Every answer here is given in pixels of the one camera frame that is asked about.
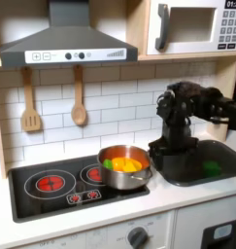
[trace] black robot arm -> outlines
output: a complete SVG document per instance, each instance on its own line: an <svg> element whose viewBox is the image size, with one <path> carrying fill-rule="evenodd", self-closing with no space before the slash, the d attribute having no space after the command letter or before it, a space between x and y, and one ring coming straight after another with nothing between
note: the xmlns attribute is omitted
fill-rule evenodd
<svg viewBox="0 0 236 249"><path fill-rule="evenodd" d="M198 139L191 137L190 131L192 116L214 124L228 124L229 119L236 121L236 102L224 97L218 89L179 82L158 97L157 115L163 120L162 136L149 144L150 155L155 160L197 147Z"/></svg>

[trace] gray range hood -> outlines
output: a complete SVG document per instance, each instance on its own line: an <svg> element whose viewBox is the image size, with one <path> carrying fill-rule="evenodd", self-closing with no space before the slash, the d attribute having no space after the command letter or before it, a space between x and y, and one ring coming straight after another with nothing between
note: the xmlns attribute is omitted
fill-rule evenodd
<svg viewBox="0 0 236 249"><path fill-rule="evenodd" d="M89 26L88 0L49 0L51 27L3 45L4 67L136 61L137 48Z"/></svg>

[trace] wooden spoon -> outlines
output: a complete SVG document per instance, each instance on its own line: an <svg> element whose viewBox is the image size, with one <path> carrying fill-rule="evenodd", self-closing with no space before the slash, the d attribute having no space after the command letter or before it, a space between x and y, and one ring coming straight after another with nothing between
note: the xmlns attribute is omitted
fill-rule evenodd
<svg viewBox="0 0 236 249"><path fill-rule="evenodd" d="M75 72L75 106L72 110L72 119L76 125L83 125L86 119L86 111L83 106L83 68L80 65L74 67Z"/></svg>
<svg viewBox="0 0 236 249"><path fill-rule="evenodd" d="M24 95L26 102L26 110L21 117L21 126L25 131L39 130L41 127L41 120L33 106L31 86L32 71L29 67L24 67L21 69L21 74L24 84Z"/></svg>

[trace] cabinet handle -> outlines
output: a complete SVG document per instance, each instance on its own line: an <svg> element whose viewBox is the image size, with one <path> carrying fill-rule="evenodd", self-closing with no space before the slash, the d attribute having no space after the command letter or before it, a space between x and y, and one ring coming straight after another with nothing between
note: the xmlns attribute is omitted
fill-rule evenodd
<svg viewBox="0 0 236 249"><path fill-rule="evenodd" d="M155 48L159 51L164 49L168 38L169 11L167 4L159 4L158 14L161 17L160 38L155 40Z"/></svg>

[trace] pot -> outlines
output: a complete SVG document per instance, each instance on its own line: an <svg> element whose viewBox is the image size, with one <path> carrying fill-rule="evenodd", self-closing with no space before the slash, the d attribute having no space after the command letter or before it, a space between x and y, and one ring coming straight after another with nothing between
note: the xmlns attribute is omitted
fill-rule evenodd
<svg viewBox="0 0 236 249"><path fill-rule="evenodd" d="M113 171L103 165L105 159L112 160L114 158L131 158L139 161L143 170L136 172L120 172ZM126 145L116 145L102 149L97 157L102 182L114 189L118 190L134 190L146 185L152 178L150 158L146 151Z"/></svg>

